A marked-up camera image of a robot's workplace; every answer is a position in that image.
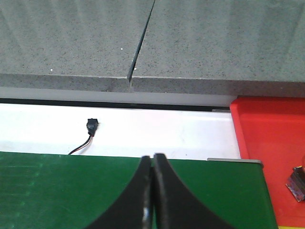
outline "green cutting mat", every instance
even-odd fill
[[[0,152],[0,229],[82,229],[116,200],[139,162]]]
[[[194,160],[170,163],[191,192],[236,229],[278,229],[260,164]]]
[[[139,162],[0,152],[0,229],[82,229],[115,201]],[[236,229],[277,228],[259,164],[170,163],[190,190]]]

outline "black curved jaw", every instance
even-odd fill
[[[154,201],[158,229],[234,229],[190,192],[164,154],[154,155]]]
[[[151,159],[143,156],[118,199],[85,229],[150,229],[153,218],[151,183]]]

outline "small object in red tray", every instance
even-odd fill
[[[305,200],[305,157],[303,157],[303,166],[295,167],[293,170],[286,186],[294,195],[297,202],[301,202]]]

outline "red plastic bin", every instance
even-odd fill
[[[263,162],[278,225],[305,227],[305,202],[285,186],[305,155],[305,99],[242,97],[230,109],[241,158]]]

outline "red container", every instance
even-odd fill
[[[285,186],[305,155],[305,99],[243,97],[230,109],[241,158],[264,164],[278,225],[305,227],[305,202]]]

